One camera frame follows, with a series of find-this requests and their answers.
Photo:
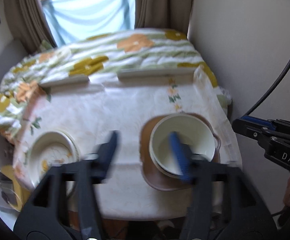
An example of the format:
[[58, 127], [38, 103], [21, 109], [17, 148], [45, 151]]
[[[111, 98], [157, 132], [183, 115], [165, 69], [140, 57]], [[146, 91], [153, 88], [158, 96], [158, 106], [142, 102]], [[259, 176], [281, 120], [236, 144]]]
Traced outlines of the floral green striped duvet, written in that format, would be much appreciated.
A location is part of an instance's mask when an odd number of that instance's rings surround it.
[[223, 109], [232, 100], [187, 36], [173, 29], [141, 28], [88, 37], [58, 48], [46, 41], [40, 52], [24, 57], [0, 77], [0, 135], [16, 137], [29, 101], [44, 83], [68, 81], [125, 69], [202, 67]]

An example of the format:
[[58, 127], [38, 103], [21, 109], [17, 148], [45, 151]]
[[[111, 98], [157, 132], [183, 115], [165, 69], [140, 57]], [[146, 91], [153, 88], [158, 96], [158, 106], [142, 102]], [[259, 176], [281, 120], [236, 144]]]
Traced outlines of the cartoon printed plate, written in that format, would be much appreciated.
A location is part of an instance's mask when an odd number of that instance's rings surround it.
[[47, 131], [32, 144], [26, 170], [35, 188], [50, 167], [79, 161], [79, 149], [73, 138], [63, 131]]

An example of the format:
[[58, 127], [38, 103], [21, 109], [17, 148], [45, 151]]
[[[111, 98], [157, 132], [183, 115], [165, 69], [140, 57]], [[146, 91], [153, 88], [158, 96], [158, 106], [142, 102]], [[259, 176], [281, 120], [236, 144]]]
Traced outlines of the cream round bowl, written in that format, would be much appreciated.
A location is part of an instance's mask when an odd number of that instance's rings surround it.
[[158, 157], [171, 152], [176, 159], [169, 142], [173, 132], [178, 134], [181, 142], [188, 145], [194, 154], [203, 155], [208, 161], [213, 160], [221, 145], [219, 137], [202, 118], [190, 114], [172, 114], [154, 126], [150, 135], [149, 153]]

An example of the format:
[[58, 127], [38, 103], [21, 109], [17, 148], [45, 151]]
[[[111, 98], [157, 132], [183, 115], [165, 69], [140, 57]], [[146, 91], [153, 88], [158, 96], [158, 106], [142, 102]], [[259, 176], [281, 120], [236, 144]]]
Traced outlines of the brown right curtain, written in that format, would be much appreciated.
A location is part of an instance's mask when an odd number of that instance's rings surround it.
[[135, 0], [135, 28], [174, 29], [187, 34], [193, 0]]

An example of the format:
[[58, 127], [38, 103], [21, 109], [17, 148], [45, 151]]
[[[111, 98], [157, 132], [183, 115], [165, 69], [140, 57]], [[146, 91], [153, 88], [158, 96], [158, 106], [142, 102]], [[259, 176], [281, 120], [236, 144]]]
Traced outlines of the brown curtain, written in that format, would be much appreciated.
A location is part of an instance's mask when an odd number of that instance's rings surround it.
[[12, 36], [32, 54], [43, 41], [55, 48], [56, 42], [43, 12], [41, 0], [4, 0], [4, 11]]
[[135, 28], [174, 29], [187, 34], [193, 0], [135, 0]]

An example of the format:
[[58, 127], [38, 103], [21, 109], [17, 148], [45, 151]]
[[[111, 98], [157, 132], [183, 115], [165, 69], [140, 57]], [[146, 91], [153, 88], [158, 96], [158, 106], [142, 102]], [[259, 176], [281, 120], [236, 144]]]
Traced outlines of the grey tray edge left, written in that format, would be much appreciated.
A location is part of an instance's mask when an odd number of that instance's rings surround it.
[[85, 83], [85, 82], [89, 82], [89, 77], [86, 75], [78, 75], [78, 76], [71, 76], [71, 77], [68, 77], [67, 79], [62, 79], [62, 80], [42, 82], [40, 86], [42, 88], [49, 88], [49, 87], [70, 85], [70, 84], [75, 84], [75, 83]]

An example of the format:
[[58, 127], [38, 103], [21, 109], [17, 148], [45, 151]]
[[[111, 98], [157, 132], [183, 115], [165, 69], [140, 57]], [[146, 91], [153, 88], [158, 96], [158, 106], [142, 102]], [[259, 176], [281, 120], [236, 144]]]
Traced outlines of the floral white tablecloth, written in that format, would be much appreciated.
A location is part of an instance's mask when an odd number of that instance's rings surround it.
[[95, 74], [89, 82], [52, 87], [30, 103], [16, 138], [13, 168], [28, 189], [29, 150], [47, 131], [68, 133], [85, 158], [119, 131], [118, 149], [105, 184], [96, 189], [104, 217], [167, 219], [181, 217], [189, 203], [189, 190], [162, 192], [142, 175], [140, 135], [150, 119], [175, 113], [203, 116], [221, 140], [220, 162], [242, 165], [234, 131], [208, 76], [201, 67], [180, 68], [170, 76], [119, 79], [114, 73]]

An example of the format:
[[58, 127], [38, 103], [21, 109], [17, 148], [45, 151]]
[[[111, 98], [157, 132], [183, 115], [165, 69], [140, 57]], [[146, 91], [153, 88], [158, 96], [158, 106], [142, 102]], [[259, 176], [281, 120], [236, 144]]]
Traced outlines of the light blue cloth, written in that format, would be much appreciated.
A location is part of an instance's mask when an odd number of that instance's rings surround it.
[[135, 24], [135, 0], [47, 0], [42, 7], [57, 46], [129, 30]]

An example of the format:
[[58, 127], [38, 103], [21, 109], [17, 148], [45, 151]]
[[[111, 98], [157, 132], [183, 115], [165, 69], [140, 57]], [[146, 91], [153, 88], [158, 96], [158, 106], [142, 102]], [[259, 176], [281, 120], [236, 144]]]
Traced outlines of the brown left curtain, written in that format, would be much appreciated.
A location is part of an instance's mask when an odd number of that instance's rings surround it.
[[32, 54], [43, 41], [55, 48], [56, 42], [43, 12], [41, 0], [4, 0], [4, 11], [12, 36]]

